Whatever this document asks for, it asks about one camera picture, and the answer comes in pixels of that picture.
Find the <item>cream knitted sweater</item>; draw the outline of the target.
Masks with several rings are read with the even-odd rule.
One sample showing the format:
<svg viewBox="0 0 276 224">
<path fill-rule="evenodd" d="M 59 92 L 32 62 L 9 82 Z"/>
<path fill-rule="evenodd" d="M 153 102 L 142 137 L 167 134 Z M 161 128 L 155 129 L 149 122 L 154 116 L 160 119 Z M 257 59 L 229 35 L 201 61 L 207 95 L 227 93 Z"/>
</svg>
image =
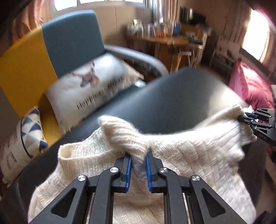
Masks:
<svg viewBox="0 0 276 224">
<path fill-rule="evenodd" d="M 246 223 L 253 223 L 256 210 L 238 169 L 244 158 L 242 147 L 257 138 L 249 126 L 237 121 L 243 114 L 235 105 L 189 131 L 168 135 L 142 134 L 123 119 L 101 116 L 100 127 L 87 139 L 59 147 L 56 169 L 32 195 L 28 220 L 33 220 L 78 175 L 99 175 L 129 153 L 130 191 L 115 195 L 113 222 L 163 223 L 163 197 L 149 192 L 145 175 L 145 156 L 152 150 L 154 157 L 178 175 L 202 177 Z"/>
</svg>

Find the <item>pink quilted blanket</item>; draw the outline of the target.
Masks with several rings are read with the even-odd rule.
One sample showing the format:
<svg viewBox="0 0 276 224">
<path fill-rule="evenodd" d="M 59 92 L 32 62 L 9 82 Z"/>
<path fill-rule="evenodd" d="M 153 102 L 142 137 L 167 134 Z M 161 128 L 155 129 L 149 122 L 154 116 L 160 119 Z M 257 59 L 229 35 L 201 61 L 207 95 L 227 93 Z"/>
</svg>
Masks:
<svg viewBox="0 0 276 224">
<path fill-rule="evenodd" d="M 274 108 L 271 82 L 241 60 L 233 65 L 229 87 L 253 110 Z"/>
</svg>

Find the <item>black leather seat surface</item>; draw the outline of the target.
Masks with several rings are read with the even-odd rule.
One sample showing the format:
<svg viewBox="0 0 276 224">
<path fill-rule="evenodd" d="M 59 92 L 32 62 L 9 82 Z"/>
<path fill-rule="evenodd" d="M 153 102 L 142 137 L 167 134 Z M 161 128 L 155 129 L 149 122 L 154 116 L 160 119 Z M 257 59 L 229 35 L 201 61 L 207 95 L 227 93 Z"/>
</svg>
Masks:
<svg viewBox="0 0 276 224">
<path fill-rule="evenodd" d="M 223 109 L 241 103 L 236 93 L 201 70 L 184 69 L 143 88 L 130 87 L 25 168 L 1 200 L 1 223 L 29 222 L 32 195 L 56 169 L 59 147 L 87 139 L 100 127 L 101 116 L 123 119 L 142 134 L 168 135 L 189 131 Z"/>
</svg>

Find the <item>white deer print pillow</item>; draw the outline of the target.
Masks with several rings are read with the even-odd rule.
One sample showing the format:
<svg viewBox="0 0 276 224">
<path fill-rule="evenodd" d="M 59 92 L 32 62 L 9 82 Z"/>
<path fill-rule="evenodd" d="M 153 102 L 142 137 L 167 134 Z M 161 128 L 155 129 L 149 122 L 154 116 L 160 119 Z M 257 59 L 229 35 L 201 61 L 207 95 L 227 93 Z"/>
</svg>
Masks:
<svg viewBox="0 0 276 224">
<path fill-rule="evenodd" d="M 61 134 L 69 132 L 119 92 L 143 78 L 110 53 L 63 75 L 45 92 Z"/>
</svg>

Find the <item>blue triangle pattern pillow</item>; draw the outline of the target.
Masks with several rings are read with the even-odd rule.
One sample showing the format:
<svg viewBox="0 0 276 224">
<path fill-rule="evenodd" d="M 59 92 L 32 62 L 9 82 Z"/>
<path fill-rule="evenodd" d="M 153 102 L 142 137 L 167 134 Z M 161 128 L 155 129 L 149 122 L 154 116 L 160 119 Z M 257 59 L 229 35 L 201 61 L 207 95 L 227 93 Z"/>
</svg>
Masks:
<svg viewBox="0 0 276 224">
<path fill-rule="evenodd" d="M 17 176 L 48 147 L 38 107 L 33 107 L 18 122 L 9 143 L 3 148 L 3 182 L 11 184 Z"/>
</svg>

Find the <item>cluttered wooden desk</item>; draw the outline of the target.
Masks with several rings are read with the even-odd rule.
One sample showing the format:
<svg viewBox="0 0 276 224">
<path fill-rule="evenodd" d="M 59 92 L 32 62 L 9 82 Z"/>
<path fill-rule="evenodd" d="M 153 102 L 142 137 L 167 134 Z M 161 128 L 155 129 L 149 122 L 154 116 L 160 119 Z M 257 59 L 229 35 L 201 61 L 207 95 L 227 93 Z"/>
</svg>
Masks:
<svg viewBox="0 0 276 224">
<path fill-rule="evenodd" d="M 146 53 L 160 60 L 169 72 L 182 67 L 197 68 L 199 66 L 209 28 L 193 26 L 185 23 L 176 23 L 172 33 L 148 24 L 142 34 L 127 34 L 127 46 L 134 49 L 138 44 L 145 44 Z"/>
</svg>

